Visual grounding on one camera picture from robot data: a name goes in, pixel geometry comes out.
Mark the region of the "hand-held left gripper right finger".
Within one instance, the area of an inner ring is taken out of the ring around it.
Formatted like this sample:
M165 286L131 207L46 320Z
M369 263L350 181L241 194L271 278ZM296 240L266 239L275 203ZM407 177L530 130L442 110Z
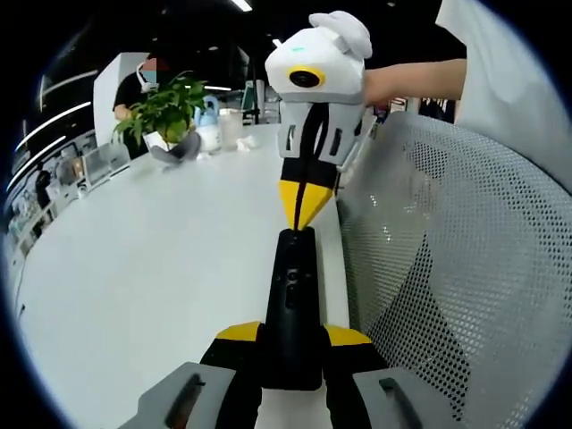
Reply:
M334 428L451 428L448 400L401 367L389 367L371 340L326 325L326 406Z

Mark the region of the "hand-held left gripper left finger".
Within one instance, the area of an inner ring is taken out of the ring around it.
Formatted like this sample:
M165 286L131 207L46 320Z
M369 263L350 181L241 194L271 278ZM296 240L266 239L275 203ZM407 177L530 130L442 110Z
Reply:
M123 428L253 428L262 402L259 322L219 332L198 362L145 391Z

